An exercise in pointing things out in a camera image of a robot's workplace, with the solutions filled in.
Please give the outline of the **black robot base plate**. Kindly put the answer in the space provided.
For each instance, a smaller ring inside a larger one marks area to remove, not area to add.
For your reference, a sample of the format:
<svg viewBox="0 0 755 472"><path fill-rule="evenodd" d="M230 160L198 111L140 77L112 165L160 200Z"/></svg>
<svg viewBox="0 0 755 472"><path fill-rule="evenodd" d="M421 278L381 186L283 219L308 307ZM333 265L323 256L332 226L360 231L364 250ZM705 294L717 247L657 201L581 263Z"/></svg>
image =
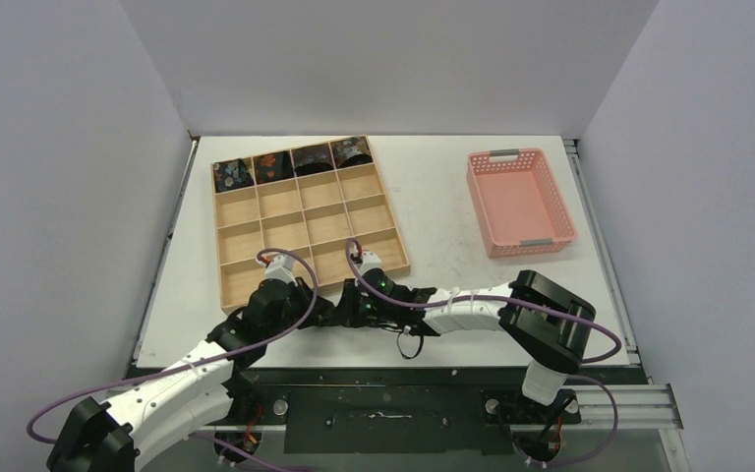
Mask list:
<svg viewBox="0 0 755 472"><path fill-rule="evenodd" d="M507 454L506 429L531 439L582 421L571 389L552 405L521 397L517 368L251 368L245 397L209 424L239 439L281 433L287 453Z"/></svg>

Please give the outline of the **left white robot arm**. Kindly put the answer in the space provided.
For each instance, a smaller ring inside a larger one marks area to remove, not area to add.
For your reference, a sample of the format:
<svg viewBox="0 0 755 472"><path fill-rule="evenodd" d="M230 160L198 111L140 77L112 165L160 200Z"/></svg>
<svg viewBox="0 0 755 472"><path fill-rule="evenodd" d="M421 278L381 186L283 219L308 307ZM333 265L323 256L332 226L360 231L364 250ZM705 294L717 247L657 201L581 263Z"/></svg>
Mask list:
<svg viewBox="0 0 755 472"><path fill-rule="evenodd" d="M71 410L46 460L51 471L139 471L199 428L257 419L261 400L243 371L274 336L308 326L333 309L302 278L266 279L180 361L157 376Z"/></svg>

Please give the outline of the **blue yellow floral tie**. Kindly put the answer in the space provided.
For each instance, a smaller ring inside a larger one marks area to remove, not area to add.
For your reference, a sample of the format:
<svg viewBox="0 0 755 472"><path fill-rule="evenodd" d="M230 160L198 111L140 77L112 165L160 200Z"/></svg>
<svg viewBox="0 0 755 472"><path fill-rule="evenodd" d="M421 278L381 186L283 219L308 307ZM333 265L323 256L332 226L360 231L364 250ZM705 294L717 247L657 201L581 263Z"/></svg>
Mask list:
<svg viewBox="0 0 755 472"><path fill-rule="evenodd" d="M341 325L340 312L330 302L317 303L312 311L311 321L314 326L338 326Z"/></svg>

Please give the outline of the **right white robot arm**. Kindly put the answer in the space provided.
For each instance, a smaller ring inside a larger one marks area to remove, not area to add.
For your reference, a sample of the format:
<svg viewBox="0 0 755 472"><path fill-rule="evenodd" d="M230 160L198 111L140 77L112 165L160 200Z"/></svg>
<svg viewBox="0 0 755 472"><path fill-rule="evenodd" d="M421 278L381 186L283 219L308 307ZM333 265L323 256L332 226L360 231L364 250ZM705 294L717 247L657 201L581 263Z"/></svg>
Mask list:
<svg viewBox="0 0 755 472"><path fill-rule="evenodd" d="M578 373L595 328L593 307L534 270L492 288L408 288L381 269L346 280L330 312L334 325L384 327L413 336L455 331L503 331L527 352L516 395L519 414L539 422L551 414L565 380Z"/></svg>

